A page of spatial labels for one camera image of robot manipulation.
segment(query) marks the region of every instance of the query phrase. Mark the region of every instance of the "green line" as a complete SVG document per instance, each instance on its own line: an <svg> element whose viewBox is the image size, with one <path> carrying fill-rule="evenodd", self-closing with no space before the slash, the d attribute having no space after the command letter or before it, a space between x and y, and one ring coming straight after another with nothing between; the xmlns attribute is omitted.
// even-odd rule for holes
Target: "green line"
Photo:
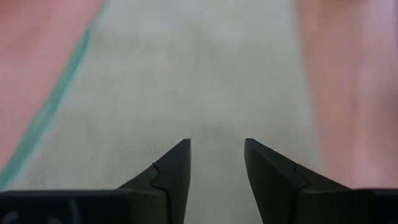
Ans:
<svg viewBox="0 0 398 224"><path fill-rule="evenodd" d="M22 140L19 142L14 155L9 159L6 166L0 173L0 189L6 189L10 183L15 179L16 175L21 170L22 165L32 154L33 149L40 141L41 136L50 124L54 117L60 102L68 89L71 79L87 50L90 39L90 32L86 30L83 38L80 40L66 69L61 74L50 96L44 101L38 112L30 120L25 133L22 135Z"/></svg>

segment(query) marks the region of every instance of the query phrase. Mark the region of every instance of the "pink surface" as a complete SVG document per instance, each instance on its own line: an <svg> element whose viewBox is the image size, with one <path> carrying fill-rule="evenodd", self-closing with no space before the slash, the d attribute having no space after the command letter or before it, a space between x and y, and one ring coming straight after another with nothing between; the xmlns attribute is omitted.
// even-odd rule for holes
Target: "pink surface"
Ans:
<svg viewBox="0 0 398 224"><path fill-rule="evenodd" d="M0 169L101 5L101 0L0 1Z"/></svg>

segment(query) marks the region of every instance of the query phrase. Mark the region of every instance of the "black object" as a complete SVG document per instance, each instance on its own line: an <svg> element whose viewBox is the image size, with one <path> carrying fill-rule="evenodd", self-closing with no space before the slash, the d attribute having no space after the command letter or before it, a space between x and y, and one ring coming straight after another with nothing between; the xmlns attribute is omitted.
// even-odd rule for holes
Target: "black object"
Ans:
<svg viewBox="0 0 398 224"><path fill-rule="evenodd" d="M398 223L398 190L353 190L253 139L246 169L264 224Z"/></svg>
<svg viewBox="0 0 398 224"><path fill-rule="evenodd" d="M190 165L190 140L184 139L116 190L4 192L0 223L182 224Z"/></svg>

